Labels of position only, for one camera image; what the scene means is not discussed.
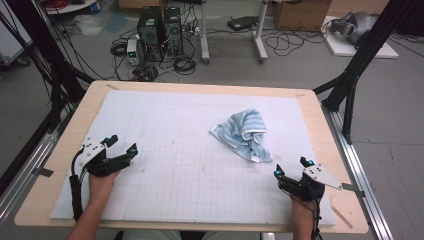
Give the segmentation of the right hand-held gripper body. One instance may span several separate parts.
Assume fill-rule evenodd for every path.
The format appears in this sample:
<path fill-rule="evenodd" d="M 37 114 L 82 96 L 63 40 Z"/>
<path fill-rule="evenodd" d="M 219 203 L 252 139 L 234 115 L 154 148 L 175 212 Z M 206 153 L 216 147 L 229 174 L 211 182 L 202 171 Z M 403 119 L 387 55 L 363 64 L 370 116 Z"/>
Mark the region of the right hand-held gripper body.
<path fill-rule="evenodd" d="M 326 186 L 336 190 L 343 189 L 342 183 L 321 164 L 305 168 L 299 180 L 287 177 L 285 174 L 277 181 L 281 190 L 298 197 L 303 202 L 321 199 Z"/>

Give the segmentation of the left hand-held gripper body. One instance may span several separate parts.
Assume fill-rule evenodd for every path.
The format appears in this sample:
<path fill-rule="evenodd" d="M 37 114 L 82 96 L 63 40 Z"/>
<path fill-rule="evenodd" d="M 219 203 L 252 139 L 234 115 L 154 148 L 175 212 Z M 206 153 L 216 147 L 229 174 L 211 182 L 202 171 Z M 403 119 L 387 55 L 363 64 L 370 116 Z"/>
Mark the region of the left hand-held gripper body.
<path fill-rule="evenodd" d="M 82 155 L 78 165 L 97 177 L 105 177 L 130 166 L 131 158 L 123 155 L 109 158 L 101 142 L 87 137 L 83 142 Z"/>

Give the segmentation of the blue striped towel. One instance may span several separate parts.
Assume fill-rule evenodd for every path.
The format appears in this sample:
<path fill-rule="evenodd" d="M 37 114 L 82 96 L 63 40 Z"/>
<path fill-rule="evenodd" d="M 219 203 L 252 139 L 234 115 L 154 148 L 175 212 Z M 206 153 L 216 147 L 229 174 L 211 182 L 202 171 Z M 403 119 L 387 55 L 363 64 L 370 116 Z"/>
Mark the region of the blue striped towel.
<path fill-rule="evenodd" d="M 262 145 L 266 125 L 260 112 L 247 109 L 232 114 L 224 123 L 214 126 L 209 133 L 246 161 L 270 163 L 271 153 Z"/>

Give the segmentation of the person's right hand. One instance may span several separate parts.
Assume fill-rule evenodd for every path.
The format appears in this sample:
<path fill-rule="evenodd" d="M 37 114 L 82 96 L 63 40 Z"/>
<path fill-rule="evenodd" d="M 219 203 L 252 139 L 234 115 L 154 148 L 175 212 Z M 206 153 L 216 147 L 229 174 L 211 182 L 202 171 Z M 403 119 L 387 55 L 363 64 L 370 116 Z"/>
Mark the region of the person's right hand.
<path fill-rule="evenodd" d="M 298 197 L 291 196 L 292 217 L 312 217 L 315 211 L 313 201 L 303 202 Z"/>

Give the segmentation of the person's left hand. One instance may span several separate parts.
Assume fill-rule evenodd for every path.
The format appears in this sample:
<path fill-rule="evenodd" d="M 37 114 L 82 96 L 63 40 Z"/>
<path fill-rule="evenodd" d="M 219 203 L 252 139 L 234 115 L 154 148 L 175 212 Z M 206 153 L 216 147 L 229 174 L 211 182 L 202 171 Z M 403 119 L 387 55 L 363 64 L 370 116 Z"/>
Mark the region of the person's left hand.
<path fill-rule="evenodd" d="M 105 177 L 89 176 L 90 200 L 105 201 L 109 198 L 113 183 L 119 172 L 112 173 Z"/>

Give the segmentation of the grey tape piece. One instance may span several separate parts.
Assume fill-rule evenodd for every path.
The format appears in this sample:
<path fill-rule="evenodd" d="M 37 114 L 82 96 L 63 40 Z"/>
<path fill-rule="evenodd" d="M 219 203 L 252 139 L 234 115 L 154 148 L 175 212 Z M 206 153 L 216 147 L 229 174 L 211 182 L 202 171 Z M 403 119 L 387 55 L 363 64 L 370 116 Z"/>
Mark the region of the grey tape piece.
<path fill-rule="evenodd" d="M 357 186 L 348 184 L 348 183 L 342 183 L 342 188 L 344 190 L 352 191 L 356 194 L 358 198 L 365 197 L 365 192 L 360 190 Z"/>

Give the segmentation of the thin wooden stick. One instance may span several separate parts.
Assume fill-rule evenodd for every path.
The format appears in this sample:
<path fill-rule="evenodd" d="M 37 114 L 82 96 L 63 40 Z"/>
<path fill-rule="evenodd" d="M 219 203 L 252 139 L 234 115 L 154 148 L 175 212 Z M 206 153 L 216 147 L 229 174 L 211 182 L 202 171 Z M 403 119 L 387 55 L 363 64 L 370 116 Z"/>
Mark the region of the thin wooden stick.
<path fill-rule="evenodd" d="M 332 211 L 337 216 L 339 221 L 338 226 L 344 226 L 348 229 L 353 228 L 353 224 L 351 222 L 351 213 L 348 210 L 343 209 L 341 206 L 336 206 L 335 204 L 330 204 Z"/>

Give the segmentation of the white grid mat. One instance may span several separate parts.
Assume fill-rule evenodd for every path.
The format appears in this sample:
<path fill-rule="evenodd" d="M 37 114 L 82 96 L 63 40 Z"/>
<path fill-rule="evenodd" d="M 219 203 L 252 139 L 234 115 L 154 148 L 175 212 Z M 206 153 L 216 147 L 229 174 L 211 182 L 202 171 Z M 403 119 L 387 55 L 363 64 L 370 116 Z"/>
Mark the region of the white grid mat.
<path fill-rule="evenodd" d="M 247 161 L 210 133 L 248 109 L 265 123 L 270 163 Z M 115 180 L 106 220 L 286 225 L 291 203 L 274 170 L 299 179 L 300 159 L 315 157 L 295 97 L 111 90 L 87 135 L 117 136 L 110 157 L 138 148 Z"/>

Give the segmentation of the white power supply unit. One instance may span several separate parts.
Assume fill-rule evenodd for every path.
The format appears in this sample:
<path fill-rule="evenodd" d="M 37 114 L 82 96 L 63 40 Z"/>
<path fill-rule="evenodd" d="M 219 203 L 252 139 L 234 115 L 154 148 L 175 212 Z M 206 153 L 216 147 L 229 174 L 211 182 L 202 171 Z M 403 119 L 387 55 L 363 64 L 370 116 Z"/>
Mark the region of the white power supply unit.
<path fill-rule="evenodd" d="M 137 66 L 140 63 L 140 53 L 136 39 L 129 39 L 127 41 L 127 56 L 132 66 Z"/>

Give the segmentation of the large black computer tower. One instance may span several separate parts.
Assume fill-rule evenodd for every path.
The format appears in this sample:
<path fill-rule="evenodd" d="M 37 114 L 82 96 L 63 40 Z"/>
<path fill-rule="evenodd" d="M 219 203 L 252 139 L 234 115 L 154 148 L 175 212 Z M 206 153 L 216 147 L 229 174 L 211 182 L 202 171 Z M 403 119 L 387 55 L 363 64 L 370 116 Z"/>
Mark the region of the large black computer tower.
<path fill-rule="evenodd" d="M 161 46 L 165 41 L 165 27 L 159 6 L 145 6 L 137 24 L 140 40 L 148 61 L 162 60 Z"/>

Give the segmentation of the clear plastic sheet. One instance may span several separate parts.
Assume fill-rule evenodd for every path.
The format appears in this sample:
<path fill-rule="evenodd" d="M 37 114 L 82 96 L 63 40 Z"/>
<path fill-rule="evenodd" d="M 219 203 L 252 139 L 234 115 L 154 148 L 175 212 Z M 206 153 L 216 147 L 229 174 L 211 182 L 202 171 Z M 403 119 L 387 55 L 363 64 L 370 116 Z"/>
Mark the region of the clear plastic sheet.
<path fill-rule="evenodd" d="M 102 31 L 101 19 L 96 16 L 77 15 L 74 22 L 83 36 L 96 36 Z"/>

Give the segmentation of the slim black computer tower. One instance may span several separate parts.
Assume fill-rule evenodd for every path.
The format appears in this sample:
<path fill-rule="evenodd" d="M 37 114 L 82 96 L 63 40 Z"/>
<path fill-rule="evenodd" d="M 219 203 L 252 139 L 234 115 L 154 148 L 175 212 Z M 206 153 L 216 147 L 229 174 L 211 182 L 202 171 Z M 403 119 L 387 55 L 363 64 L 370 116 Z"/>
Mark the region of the slim black computer tower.
<path fill-rule="evenodd" d="M 183 40 L 179 7 L 167 7 L 164 9 L 164 24 L 168 51 L 174 56 L 182 55 Z"/>

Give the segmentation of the white desk leg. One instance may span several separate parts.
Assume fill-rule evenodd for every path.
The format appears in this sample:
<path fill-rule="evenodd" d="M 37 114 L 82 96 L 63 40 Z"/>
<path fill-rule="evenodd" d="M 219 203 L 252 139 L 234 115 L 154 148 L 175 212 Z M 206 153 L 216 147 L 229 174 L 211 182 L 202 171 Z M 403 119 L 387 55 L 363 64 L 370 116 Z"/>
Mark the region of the white desk leg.
<path fill-rule="evenodd" d="M 209 46 L 207 39 L 207 31 L 206 31 L 206 3 L 207 0 L 201 0 L 201 37 L 200 37 L 200 45 L 201 45 L 201 59 L 204 64 L 210 63 L 210 55 L 209 55 Z"/>
<path fill-rule="evenodd" d="M 253 34 L 253 40 L 258 50 L 259 63 L 262 64 L 268 59 L 268 55 L 266 53 L 266 50 L 261 38 L 265 16 L 266 16 L 266 10 L 268 7 L 268 0 L 260 0 L 260 2 L 261 2 L 261 5 L 259 10 L 259 16 L 258 16 L 258 25 L 257 25 L 257 30 Z"/>

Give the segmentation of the white floor board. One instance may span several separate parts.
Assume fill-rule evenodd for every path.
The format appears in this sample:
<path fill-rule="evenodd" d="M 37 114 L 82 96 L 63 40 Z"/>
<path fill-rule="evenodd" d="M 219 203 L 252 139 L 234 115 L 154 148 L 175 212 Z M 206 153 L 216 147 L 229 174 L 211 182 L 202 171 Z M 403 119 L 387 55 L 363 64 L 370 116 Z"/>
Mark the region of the white floor board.
<path fill-rule="evenodd" d="M 340 57 L 353 57 L 356 54 L 355 47 L 349 43 L 344 37 L 337 32 L 331 32 L 329 30 L 330 22 L 334 20 L 334 16 L 326 16 L 323 26 L 322 34 L 324 35 L 325 42 L 334 56 Z M 387 43 L 383 46 L 376 54 L 376 58 L 380 59 L 397 59 L 398 53 L 392 49 Z"/>

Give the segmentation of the white round table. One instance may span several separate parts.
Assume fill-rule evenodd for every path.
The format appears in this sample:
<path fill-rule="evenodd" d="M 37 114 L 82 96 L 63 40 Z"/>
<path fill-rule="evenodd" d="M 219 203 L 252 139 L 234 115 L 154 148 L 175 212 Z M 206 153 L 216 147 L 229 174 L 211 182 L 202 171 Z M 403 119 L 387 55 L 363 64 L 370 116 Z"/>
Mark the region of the white round table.
<path fill-rule="evenodd" d="M 98 0 L 83 0 L 83 3 L 73 3 L 71 0 L 48 0 L 44 6 L 48 15 L 70 13 L 91 7 Z"/>

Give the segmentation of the small cardboard box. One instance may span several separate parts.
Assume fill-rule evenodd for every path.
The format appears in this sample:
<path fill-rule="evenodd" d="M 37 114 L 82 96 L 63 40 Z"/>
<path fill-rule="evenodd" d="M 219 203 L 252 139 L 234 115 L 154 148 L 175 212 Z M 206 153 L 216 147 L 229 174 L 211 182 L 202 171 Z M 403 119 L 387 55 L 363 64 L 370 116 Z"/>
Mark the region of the small cardboard box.
<path fill-rule="evenodd" d="M 167 0 L 118 0 L 120 8 L 124 9 L 141 9 L 145 6 L 160 6 L 163 8 Z"/>

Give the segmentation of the grey helmet-shaped device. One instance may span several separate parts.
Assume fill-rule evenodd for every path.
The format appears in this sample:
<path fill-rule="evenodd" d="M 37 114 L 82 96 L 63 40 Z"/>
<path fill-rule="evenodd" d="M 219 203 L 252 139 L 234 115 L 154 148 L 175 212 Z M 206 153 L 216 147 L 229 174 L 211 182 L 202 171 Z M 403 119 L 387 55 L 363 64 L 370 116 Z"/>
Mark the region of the grey helmet-shaped device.
<path fill-rule="evenodd" d="M 363 41 L 378 19 L 377 15 L 366 12 L 349 12 L 341 18 L 330 21 L 329 31 L 337 32 L 349 43 L 358 45 Z"/>

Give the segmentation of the large cardboard box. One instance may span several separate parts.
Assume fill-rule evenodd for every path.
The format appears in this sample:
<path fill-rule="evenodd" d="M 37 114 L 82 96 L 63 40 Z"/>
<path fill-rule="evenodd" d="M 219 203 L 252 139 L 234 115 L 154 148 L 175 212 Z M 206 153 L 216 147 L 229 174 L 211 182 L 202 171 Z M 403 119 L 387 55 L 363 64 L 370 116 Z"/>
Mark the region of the large cardboard box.
<path fill-rule="evenodd" d="M 332 0 L 296 0 L 277 3 L 274 10 L 275 27 L 281 30 L 319 31 Z"/>

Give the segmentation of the flat black device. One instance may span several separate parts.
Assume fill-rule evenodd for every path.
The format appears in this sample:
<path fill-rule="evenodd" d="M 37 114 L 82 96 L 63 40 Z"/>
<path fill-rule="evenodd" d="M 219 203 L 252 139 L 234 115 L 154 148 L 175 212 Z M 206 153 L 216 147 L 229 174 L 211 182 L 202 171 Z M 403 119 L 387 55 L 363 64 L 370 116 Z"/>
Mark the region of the flat black device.
<path fill-rule="evenodd" d="M 243 16 L 228 21 L 227 26 L 234 31 L 241 31 L 256 26 L 258 22 L 259 18 L 257 16 Z"/>

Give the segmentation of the aluminium rail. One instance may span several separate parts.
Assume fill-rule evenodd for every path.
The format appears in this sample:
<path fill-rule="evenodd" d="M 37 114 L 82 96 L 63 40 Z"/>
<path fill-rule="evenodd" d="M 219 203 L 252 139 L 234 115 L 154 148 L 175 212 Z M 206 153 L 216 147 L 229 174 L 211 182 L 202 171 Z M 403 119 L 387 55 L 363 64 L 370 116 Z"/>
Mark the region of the aluminium rail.
<path fill-rule="evenodd" d="M 44 168 L 74 113 L 74 110 L 63 110 L 55 122 L 50 111 L 0 177 L 0 228 L 39 176 L 36 170 Z"/>
<path fill-rule="evenodd" d="M 322 111 L 374 237 L 377 240 L 394 240 L 354 145 L 349 144 L 342 133 L 342 117 L 338 112 L 331 112 L 326 108 L 322 108 Z"/>

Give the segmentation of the black metal frame stand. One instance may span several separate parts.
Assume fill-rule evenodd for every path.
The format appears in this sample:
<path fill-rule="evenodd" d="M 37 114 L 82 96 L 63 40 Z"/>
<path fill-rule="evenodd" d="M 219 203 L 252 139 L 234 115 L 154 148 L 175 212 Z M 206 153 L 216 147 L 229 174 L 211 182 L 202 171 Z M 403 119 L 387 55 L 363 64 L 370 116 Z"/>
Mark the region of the black metal frame stand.
<path fill-rule="evenodd" d="M 45 20 L 41 17 L 31 0 L 4 1 L 38 49 L 38 53 L 36 53 L 26 43 L 18 30 L 6 19 L 5 14 L 0 11 L 0 21 L 33 60 L 43 80 L 51 86 L 49 95 L 51 111 L 47 120 L 48 126 L 53 129 L 62 122 L 62 109 L 67 104 L 79 104 L 85 95 L 86 91 L 82 88 L 80 80 L 91 84 L 95 79 L 77 69 L 65 59 L 50 34 Z"/>
<path fill-rule="evenodd" d="M 313 89 L 316 95 L 331 90 L 329 96 L 322 101 L 330 112 L 338 112 L 340 104 L 345 102 L 342 136 L 349 145 L 352 144 L 351 126 L 357 83 L 393 30 L 417 2 L 418 0 L 389 0 L 365 42 L 359 46 L 344 71 L 333 80 Z"/>

